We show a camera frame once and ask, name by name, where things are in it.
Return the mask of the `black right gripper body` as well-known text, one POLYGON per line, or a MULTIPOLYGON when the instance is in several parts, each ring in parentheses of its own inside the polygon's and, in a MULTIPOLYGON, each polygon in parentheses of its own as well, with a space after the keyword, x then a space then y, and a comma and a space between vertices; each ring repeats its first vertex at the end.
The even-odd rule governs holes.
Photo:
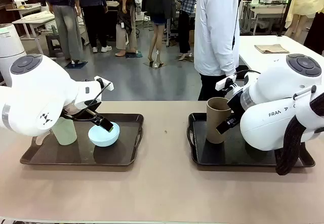
POLYGON ((243 94, 243 90, 235 92, 227 103, 232 111, 230 118, 233 118, 234 120, 241 120, 243 114, 246 111, 245 102, 241 102, 243 94))

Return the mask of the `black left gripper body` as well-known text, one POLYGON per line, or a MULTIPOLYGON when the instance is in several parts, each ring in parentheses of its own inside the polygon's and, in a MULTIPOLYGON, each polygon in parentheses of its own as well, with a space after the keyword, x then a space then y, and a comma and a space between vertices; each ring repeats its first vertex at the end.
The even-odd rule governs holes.
POLYGON ((63 108, 61 117, 78 122, 92 122, 101 123, 103 116, 96 112, 96 109, 100 106, 101 102, 94 100, 85 101, 85 108, 78 109, 73 103, 63 108))

